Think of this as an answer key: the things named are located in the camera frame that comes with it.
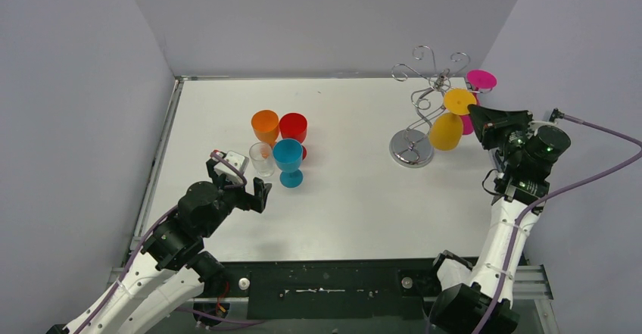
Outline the yellow wine glass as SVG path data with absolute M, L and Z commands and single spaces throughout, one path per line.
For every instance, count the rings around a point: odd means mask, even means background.
M 452 89 L 445 93 L 446 111 L 437 118 L 428 134 L 434 149 L 450 151 L 458 146 L 463 136 L 462 116 L 469 114 L 470 105 L 476 105 L 476 99 L 467 89 Z

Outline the orange wine glass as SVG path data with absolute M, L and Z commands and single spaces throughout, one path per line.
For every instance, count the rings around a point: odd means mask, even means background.
M 258 111 L 251 118 L 254 135 L 270 146 L 276 144 L 279 138 L 279 116 L 271 110 Z

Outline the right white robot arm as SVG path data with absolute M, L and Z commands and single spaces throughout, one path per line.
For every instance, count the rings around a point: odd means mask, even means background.
M 519 322 L 513 311 L 513 285 L 525 242 L 544 209 L 553 165 L 571 145 L 556 122 L 530 111 L 468 107 L 476 137 L 492 153 L 491 224 L 475 264 L 444 251 L 426 274 L 438 295 L 428 314 L 430 324 L 447 333 L 512 333 Z

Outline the blue wine glass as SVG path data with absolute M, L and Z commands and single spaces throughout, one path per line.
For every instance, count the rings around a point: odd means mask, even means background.
M 296 139 L 282 139 L 274 145 L 273 157 L 276 166 L 281 170 L 279 181 L 284 187 L 293 189 L 302 184 L 303 153 L 303 146 Z

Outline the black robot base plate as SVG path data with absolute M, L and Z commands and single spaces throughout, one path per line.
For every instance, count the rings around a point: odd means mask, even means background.
M 420 320 L 441 292 L 434 258 L 226 262 L 225 280 L 192 307 L 248 320 Z

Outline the clear wine glass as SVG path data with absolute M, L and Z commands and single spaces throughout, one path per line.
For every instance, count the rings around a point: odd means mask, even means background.
M 276 163 L 272 147 L 269 144 L 265 142 L 254 143 L 249 149 L 249 157 L 258 176 L 267 178 L 274 174 Z

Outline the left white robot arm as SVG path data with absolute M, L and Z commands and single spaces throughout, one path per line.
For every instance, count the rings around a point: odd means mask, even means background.
M 190 298 L 214 297 L 229 289 L 225 267 L 204 248 L 235 210 L 262 213 L 270 183 L 253 179 L 248 193 L 243 168 L 214 151 L 206 163 L 210 179 L 191 184 L 177 205 L 143 235 L 114 283 L 66 324 L 50 333 L 144 332 Z

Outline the red wine glass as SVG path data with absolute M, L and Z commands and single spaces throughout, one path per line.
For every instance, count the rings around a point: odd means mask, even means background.
M 302 145 L 303 159 L 307 157 L 307 149 L 304 140 L 307 137 L 307 119 L 299 113 L 288 113 L 279 121 L 280 135 L 283 139 L 294 139 Z

